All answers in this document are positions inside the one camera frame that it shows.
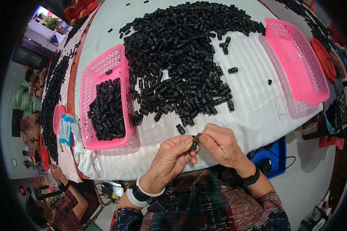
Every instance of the black hair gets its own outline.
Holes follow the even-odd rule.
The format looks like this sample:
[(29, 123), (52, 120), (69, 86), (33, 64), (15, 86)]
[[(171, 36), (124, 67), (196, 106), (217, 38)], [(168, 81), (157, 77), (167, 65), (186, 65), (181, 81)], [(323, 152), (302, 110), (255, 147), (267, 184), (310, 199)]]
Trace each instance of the black hair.
[(72, 2), (72, 0), (63, 0), (62, 1), (62, 6), (64, 8), (67, 8), (71, 2)]
[(27, 82), (29, 82), (29, 77), (32, 75), (33, 72), (34, 72), (33, 69), (28, 69), (26, 71), (26, 74), (24, 75), (24, 78), (26, 79)]
[(42, 214), (44, 213), (44, 210), (37, 206), (36, 201), (33, 199), (32, 196), (28, 197), (25, 207), (26, 207), (28, 216), (31, 218), (31, 220), (35, 224), (37, 224), (38, 226), (42, 228), (48, 227), (46, 225), (47, 221), (42, 216)]

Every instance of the red shirt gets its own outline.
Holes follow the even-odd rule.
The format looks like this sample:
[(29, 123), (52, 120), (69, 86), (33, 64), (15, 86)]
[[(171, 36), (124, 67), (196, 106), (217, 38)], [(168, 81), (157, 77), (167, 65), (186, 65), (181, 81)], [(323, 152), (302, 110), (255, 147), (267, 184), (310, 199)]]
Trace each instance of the red shirt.
[(56, 209), (56, 213), (51, 226), (64, 231), (76, 231), (90, 219), (100, 204), (96, 196), (87, 192), (82, 192), (82, 194), (89, 202), (89, 206), (82, 216), (81, 221), (78, 221), (72, 210), (78, 202), (69, 189), (67, 189), (65, 195), (53, 205), (53, 208)]
[(91, 3), (94, 2), (95, 0), (78, 0), (76, 7), (67, 7), (64, 9), (63, 12), (65, 17), (68, 19), (68, 22), (71, 23), (72, 19), (77, 18), (81, 11), (86, 9)]

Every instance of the plaid shirt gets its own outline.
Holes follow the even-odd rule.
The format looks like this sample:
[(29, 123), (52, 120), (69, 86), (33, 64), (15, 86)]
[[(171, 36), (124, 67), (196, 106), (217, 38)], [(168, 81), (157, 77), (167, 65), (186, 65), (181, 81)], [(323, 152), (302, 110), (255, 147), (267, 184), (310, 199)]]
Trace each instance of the plaid shirt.
[(254, 199), (229, 186), (209, 169), (182, 173), (166, 187), (170, 208), (157, 213), (121, 207), (110, 231), (131, 230), (290, 230), (276, 192)]
[(76, 231), (90, 219), (100, 204), (96, 196), (93, 196), (87, 192), (82, 192), (82, 194), (89, 202), (89, 207), (82, 216), (81, 221), (78, 221), (75, 213), (72, 210), (78, 204), (78, 202), (69, 189), (67, 189), (65, 195), (53, 205), (53, 208), (56, 209), (56, 213), (51, 226), (64, 231)]

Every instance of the person in red shirt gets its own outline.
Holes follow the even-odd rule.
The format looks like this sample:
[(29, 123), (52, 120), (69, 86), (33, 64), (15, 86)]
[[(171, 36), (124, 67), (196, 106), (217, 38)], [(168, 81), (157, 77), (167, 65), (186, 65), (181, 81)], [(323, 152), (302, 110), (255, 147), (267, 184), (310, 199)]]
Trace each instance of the person in red shirt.
[(63, 0), (62, 5), (64, 7), (65, 17), (71, 25), (84, 17), (84, 12), (89, 8), (95, 0)]
[(64, 196), (51, 208), (29, 196), (25, 205), (27, 214), (40, 227), (52, 226), (64, 231), (76, 231), (90, 219), (100, 205), (94, 186), (91, 181), (68, 181), (56, 165), (51, 167), (51, 175), (60, 190), (65, 192)]

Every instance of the gray floor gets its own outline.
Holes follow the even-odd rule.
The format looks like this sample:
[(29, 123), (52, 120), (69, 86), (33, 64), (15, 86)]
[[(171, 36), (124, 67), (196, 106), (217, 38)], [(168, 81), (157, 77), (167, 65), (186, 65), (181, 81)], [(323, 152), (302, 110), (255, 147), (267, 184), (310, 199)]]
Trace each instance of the gray floor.
[[(312, 213), (328, 190), (333, 172), (335, 146), (319, 149), (319, 140), (303, 141), (300, 132), (287, 135), (287, 156), (295, 163), (280, 176), (271, 179), (291, 223), (292, 231)], [(287, 166), (293, 158), (287, 160)], [(116, 205), (104, 208), (96, 224), (108, 231)]]

